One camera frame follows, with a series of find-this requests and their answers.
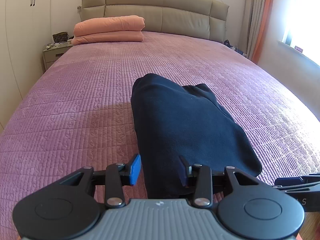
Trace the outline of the purple quilted bedspread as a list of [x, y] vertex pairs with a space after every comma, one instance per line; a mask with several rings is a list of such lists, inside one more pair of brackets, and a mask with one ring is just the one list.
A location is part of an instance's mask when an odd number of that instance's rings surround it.
[[145, 32], [142, 42], [72, 47], [35, 83], [1, 133], [1, 239], [25, 196], [86, 165], [97, 170], [138, 151], [133, 83], [155, 73], [206, 84], [245, 130], [259, 179], [319, 171], [319, 121], [284, 85], [221, 43]]

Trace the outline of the beige padded headboard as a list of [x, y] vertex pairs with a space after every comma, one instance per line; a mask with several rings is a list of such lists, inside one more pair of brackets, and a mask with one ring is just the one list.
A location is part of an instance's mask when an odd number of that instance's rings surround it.
[[222, 43], [229, 6], [216, 0], [82, 0], [82, 21], [137, 15], [145, 30], [184, 35]]

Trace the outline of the dark items beside bed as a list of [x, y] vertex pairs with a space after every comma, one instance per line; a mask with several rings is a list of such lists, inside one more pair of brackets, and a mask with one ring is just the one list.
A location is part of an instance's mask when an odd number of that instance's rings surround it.
[[231, 50], [237, 52], [238, 54], [240, 54], [240, 55], [242, 55], [242, 56], [244, 56], [244, 57], [247, 57], [247, 54], [244, 53], [242, 50], [240, 50], [237, 45], [236, 45], [236, 46], [231, 45], [230, 42], [229, 42], [229, 40], [225, 40], [225, 41], [223, 42], [223, 44], [224, 44], [225, 46], [227, 46], [228, 48], [230, 48]]

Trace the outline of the bright window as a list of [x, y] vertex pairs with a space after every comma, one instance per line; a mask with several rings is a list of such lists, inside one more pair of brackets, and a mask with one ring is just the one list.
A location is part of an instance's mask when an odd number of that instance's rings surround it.
[[286, 0], [282, 42], [319, 64], [319, 0]]

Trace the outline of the grey and orange curtain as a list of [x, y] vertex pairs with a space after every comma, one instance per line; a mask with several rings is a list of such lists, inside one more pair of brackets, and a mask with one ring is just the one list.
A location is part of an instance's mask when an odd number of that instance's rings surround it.
[[273, 0], [245, 0], [238, 48], [255, 64], [261, 56], [272, 5]]

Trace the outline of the brown patterned pouch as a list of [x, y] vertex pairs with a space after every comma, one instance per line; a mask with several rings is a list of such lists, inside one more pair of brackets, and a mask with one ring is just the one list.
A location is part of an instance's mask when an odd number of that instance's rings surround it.
[[66, 31], [53, 34], [53, 40], [55, 43], [67, 42], [69, 39], [68, 33]]

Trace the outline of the lower pink folded blanket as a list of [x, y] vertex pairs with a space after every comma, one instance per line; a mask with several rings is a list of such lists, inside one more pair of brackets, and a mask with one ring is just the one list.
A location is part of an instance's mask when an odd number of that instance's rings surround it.
[[143, 40], [141, 31], [113, 31], [75, 37], [72, 39], [72, 45], [98, 42], [142, 42]]

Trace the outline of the navy blue zip jacket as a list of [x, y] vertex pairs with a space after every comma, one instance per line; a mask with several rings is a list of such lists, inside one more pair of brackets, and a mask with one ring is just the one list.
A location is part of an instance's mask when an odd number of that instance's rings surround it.
[[133, 85], [131, 106], [149, 198], [191, 193], [180, 181], [181, 157], [213, 171], [235, 166], [252, 176], [261, 174], [246, 133], [204, 83], [180, 86], [146, 74]]

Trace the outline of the upper pink folded blanket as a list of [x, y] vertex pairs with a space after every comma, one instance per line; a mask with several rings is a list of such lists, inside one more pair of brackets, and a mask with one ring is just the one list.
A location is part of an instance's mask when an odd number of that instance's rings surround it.
[[142, 31], [144, 28], [145, 19], [137, 15], [100, 17], [77, 23], [73, 33], [78, 37], [113, 31]]

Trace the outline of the pink folded blanket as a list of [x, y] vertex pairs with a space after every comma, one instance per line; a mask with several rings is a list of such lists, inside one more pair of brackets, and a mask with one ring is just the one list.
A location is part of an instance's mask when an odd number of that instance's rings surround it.
[[77, 23], [73, 33], [78, 37], [113, 31], [142, 31], [144, 28], [145, 19], [137, 15], [100, 17]]
[[98, 42], [142, 42], [143, 40], [141, 31], [113, 31], [75, 37], [72, 39], [72, 45]]

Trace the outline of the beige bedside nightstand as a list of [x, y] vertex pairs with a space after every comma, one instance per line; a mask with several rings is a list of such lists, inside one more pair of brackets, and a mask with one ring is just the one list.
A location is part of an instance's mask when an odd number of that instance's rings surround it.
[[72, 46], [69, 42], [48, 45], [42, 52], [45, 70], [48, 70]]

